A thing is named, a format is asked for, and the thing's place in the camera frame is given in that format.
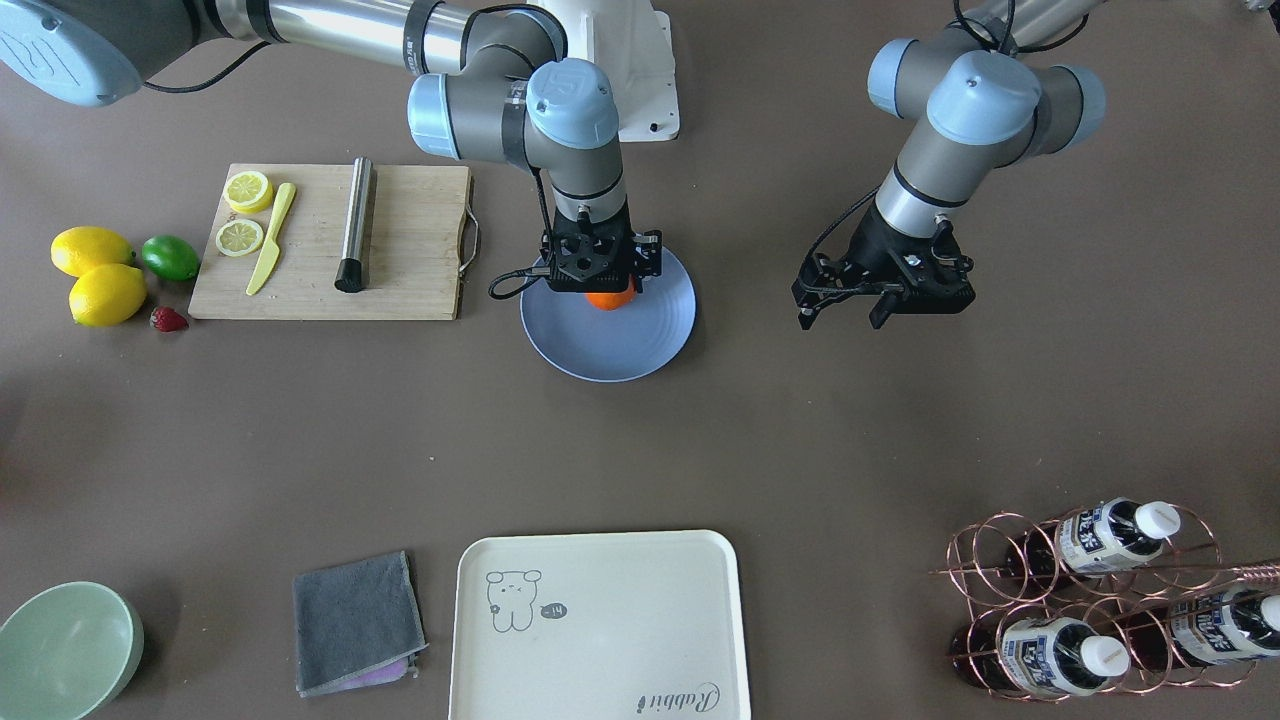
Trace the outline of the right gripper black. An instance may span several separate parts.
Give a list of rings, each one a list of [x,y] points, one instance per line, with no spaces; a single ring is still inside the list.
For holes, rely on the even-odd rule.
[[[543,247],[547,284],[561,293],[641,293],[646,278],[662,274],[662,232],[637,233],[627,206],[603,222],[557,211]]]

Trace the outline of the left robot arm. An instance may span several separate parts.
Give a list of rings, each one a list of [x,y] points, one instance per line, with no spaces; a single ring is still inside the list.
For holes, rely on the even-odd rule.
[[[877,53],[868,96],[914,128],[887,176],[852,205],[861,219],[847,250],[806,251],[792,284],[803,328],[859,296],[876,297],[874,328],[974,301],[974,263],[955,237],[959,211],[992,170],[1078,145],[1105,117],[1105,87],[1092,70],[1023,61],[1074,38],[1093,10],[1093,1],[954,5],[936,37],[897,38]]]

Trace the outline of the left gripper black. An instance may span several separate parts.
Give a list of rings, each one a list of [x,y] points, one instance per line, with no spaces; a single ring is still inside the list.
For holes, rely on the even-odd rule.
[[[925,236],[896,231],[874,206],[836,259],[812,246],[792,283],[797,323],[809,331],[818,314],[855,296],[876,296],[868,313],[874,331],[895,314],[956,314],[977,297],[968,279],[973,260],[963,254],[948,218],[932,222]]]

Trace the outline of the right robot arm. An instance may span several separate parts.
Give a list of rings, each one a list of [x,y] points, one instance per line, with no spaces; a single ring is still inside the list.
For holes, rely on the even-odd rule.
[[[611,77],[570,54],[548,8],[448,1],[5,1],[3,61],[64,102],[104,108],[214,38],[303,45],[402,67],[410,133],[428,154],[504,163],[549,184],[540,259],[557,292],[643,291],[659,231],[636,232]]]

